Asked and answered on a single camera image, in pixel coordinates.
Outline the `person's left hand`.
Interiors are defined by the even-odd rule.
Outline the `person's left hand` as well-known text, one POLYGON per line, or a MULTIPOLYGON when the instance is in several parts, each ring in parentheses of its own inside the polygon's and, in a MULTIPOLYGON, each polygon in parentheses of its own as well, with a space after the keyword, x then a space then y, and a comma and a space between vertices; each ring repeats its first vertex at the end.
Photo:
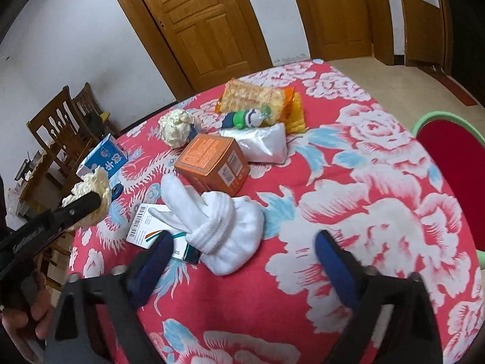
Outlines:
POLYGON ((30 313, 11 308, 5 308, 2 311, 4 329, 22 357, 29 363, 43 363, 44 359, 28 345, 26 337, 21 336, 21 332, 25 330, 30 320, 33 320, 36 323, 35 336, 40 340, 46 340, 54 312, 51 294, 45 287, 44 275, 39 274, 38 276, 40 279, 38 280, 37 296, 35 303, 30 308, 30 313))

